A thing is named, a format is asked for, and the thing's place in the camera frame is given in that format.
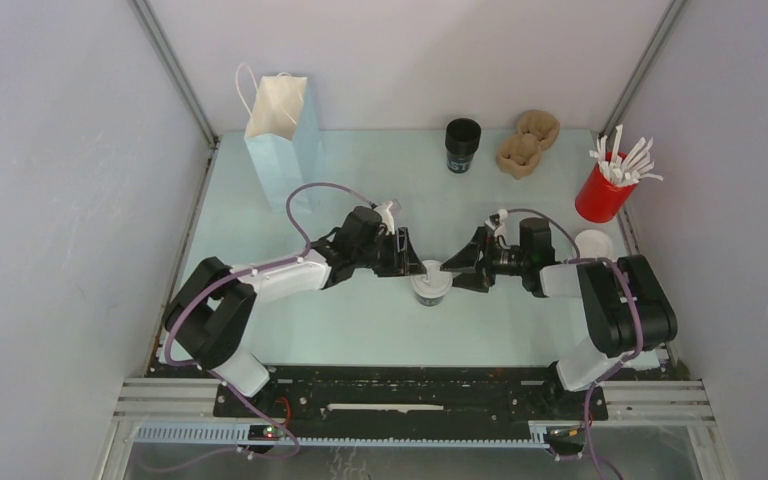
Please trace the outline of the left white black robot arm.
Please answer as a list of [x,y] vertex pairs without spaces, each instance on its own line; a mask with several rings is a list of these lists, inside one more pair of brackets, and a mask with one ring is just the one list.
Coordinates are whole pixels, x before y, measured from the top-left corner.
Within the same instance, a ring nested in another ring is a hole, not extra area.
[[271,412],[276,390],[267,383],[269,373],[242,344],[254,307],[334,287],[358,269],[379,278],[425,273],[407,228],[395,224],[396,209],[392,201],[357,206],[300,254],[264,265],[233,268],[216,257],[203,259],[165,307],[166,363],[212,372],[238,392],[238,404],[252,416]]

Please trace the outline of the white cup lid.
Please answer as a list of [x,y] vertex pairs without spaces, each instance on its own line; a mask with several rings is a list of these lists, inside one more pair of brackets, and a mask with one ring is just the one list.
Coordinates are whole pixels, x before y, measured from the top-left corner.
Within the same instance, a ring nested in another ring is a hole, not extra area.
[[410,281],[412,288],[416,284],[425,284],[431,288],[439,288],[442,286],[450,286],[452,288],[453,274],[451,272],[441,271],[441,262],[437,260],[424,260],[423,264],[426,267],[427,273],[425,275],[411,276]]

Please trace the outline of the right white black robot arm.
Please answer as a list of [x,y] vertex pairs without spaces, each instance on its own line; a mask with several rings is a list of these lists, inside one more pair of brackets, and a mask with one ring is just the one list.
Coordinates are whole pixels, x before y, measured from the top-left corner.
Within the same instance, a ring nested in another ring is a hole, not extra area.
[[534,403],[556,418],[587,405],[595,388],[644,351],[675,339],[675,311],[647,258],[630,255],[559,261],[552,242],[557,223],[537,212],[519,223],[519,241],[505,238],[507,213],[500,210],[478,227],[441,268],[456,288],[486,293],[497,277],[520,279],[536,298],[581,301],[586,337],[550,367]]

